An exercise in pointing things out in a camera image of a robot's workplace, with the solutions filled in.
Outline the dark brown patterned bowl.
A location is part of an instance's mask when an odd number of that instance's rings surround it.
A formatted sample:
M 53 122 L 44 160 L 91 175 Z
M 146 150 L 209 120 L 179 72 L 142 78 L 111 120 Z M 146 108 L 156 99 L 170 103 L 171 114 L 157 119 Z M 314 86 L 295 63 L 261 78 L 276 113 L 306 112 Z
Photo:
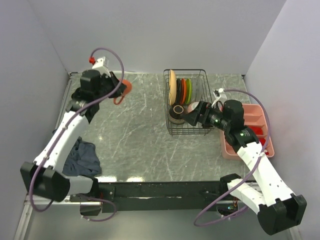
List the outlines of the dark brown patterned bowl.
M 182 105 L 172 105 L 168 110 L 168 120 L 172 124 L 183 125 L 185 123 L 185 120 L 183 119 L 184 113 L 185 108 Z

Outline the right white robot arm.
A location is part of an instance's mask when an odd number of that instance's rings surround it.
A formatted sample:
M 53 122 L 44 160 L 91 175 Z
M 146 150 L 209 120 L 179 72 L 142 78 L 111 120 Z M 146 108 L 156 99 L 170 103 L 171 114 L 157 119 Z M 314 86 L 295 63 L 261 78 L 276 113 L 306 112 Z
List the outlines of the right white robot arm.
M 269 161 L 273 156 L 268 143 L 270 127 L 260 105 L 230 99 L 218 107 L 200 101 L 182 118 L 192 126 L 200 123 L 203 128 L 221 130 L 222 142 L 233 149 L 258 184 L 254 188 L 235 173 L 221 177 L 219 200 L 235 197 L 242 201 L 256 213 L 260 226 L 270 236 L 301 223 L 307 201 L 285 184 Z

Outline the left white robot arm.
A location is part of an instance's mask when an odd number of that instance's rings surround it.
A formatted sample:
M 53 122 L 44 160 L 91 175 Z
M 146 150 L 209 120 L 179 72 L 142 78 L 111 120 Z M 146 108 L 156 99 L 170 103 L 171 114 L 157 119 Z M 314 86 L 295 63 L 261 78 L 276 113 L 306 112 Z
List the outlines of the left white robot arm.
M 100 195 L 98 181 L 82 173 L 67 176 L 63 168 L 78 137 L 99 111 L 106 98 L 120 97 L 127 86 L 113 72 L 100 73 L 89 69 L 80 76 L 80 86 L 71 95 L 59 127 L 43 151 L 33 160 L 24 162 L 20 173 L 30 196 L 36 195 L 61 202 L 69 195 L 82 194 L 88 201 Z

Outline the pink patterned bowl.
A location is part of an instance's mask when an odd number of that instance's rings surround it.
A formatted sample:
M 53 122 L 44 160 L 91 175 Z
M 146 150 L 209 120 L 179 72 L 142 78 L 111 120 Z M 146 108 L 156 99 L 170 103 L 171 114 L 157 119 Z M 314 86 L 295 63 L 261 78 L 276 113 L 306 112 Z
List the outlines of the pink patterned bowl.
M 198 101 L 195 101 L 195 102 L 192 102 L 191 104 L 189 104 L 186 109 L 186 113 L 189 114 L 190 112 L 192 112 L 198 106 L 198 104 L 199 104 Z

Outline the orange mug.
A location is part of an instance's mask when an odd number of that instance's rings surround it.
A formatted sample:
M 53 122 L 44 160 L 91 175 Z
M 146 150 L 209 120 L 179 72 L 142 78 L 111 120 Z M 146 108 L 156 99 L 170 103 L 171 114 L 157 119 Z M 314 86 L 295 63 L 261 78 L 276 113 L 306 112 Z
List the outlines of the orange mug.
M 122 95 L 121 95 L 121 98 L 119 101 L 117 101 L 117 98 L 114 98 L 113 99 L 113 103 L 115 105 L 119 105 L 122 103 L 122 101 L 124 100 L 125 96 L 128 95 L 131 90 L 132 90 L 132 84 L 130 81 L 126 80 L 126 79 L 123 79 L 122 80 L 122 83 L 126 86 L 125 90 L 123 91 Z

